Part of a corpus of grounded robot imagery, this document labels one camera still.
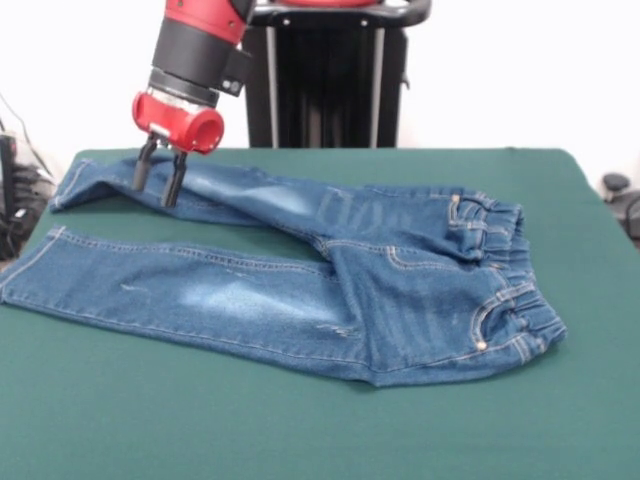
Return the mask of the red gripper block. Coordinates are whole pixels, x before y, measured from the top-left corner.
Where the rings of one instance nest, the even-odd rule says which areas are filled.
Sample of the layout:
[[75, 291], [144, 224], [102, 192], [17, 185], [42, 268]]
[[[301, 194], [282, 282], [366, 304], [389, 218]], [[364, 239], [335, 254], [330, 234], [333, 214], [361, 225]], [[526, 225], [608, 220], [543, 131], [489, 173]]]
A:
[[[151, 93], [138, 93], [132, 104], [135, 125], [155, 134], [181, 151], [174, 155], [173, 171], [167, 179], [162, 206], [173, 208], [187, 170], [187, 153], [208, 154], [218, 147], [223, 136], [223, 118], [215, 108], [168, 103]], [[133, 189], [143, 189], [152, 166], [157, 140], [148, 138], [139, 151], [132, 180]]]

